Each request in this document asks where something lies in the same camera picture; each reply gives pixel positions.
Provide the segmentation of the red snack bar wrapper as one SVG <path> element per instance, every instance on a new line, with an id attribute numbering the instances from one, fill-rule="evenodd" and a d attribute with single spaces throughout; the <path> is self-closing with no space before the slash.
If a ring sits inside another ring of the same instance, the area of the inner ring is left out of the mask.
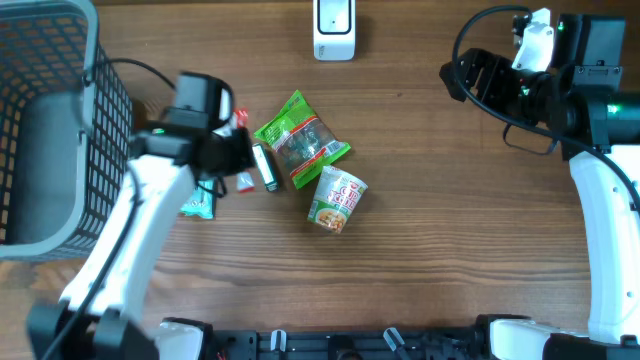
<path id="1" fill-rule="evenodd" d="M 246 108 L 238 108 L 234 111 L 235 124 L 237 128 L 245 128 L 248 122 L 248 111 Z M 236 188 L 239 193 L 248 193 L 255 190 L 255 184 L 251 174 L 247 171 L 237 174 Z"/>

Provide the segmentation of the teal snack packet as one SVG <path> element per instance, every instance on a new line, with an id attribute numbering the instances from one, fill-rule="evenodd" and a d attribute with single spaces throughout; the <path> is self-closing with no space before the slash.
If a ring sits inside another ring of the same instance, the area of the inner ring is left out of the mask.
<path id="1" fill-rule="evenodd" d="M 192 195 L 180 209 L 185 216 L 197 216 L 212 220 L 215 217 L 216 198 L 211 193 L 216 189 L 216 181 L 200 181 L 194 188 Z"/>

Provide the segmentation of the green haribo candy bag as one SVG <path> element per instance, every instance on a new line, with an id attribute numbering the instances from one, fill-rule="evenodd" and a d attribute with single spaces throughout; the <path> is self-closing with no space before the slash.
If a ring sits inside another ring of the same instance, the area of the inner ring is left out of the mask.
<path id="1" fill-rule="evenodd" d="M 347 142 L 336 138 L 299 90 L 254 136 L 282 158 L 296 189 L 307 185 L 324 166 L 351 149 Z"/>

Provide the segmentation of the cup noodles container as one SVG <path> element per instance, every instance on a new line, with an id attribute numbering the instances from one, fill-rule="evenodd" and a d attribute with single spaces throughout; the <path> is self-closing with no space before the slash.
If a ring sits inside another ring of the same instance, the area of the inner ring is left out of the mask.
<path id="1" fill-rule="evenodd" d="M 324 166 L 307 220 L 334 233 L 341 233 L 368 185 L 334 166 Z"/>

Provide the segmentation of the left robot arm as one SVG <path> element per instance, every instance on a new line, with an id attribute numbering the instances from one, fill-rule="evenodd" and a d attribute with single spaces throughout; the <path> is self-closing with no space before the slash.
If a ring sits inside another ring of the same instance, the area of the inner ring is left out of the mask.
<path id="1" fill-rule="evenodd" d="M 35 305 L 27 331 L 37 359 L 204 359 L 212 328 L 168 319 L 139 321 L 157 259 L 180 208 L 201 180 L 221 180 L 254 164 L 244 128 L 217 129 L 234 114 L 224 81 L 180 74 L 166 122 L 138 132 L 116 203 L 87 261 L 55 305 Z"/>

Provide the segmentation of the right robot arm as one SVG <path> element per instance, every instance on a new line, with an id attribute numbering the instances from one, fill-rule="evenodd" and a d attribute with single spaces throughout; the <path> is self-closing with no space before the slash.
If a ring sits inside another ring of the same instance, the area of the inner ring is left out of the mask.
<path id="1" fill-rule="evenodd" d="M 513 59 L 454 46 L 449 95 L 560 150 L 580 198 L 590 267 L 585 333 L 482 315 L 459 349 L 483 359 L 635 359 L 639 355 L 639 97 L 620 90 L 626 23 L 617 16 L 511 6 Z"/>

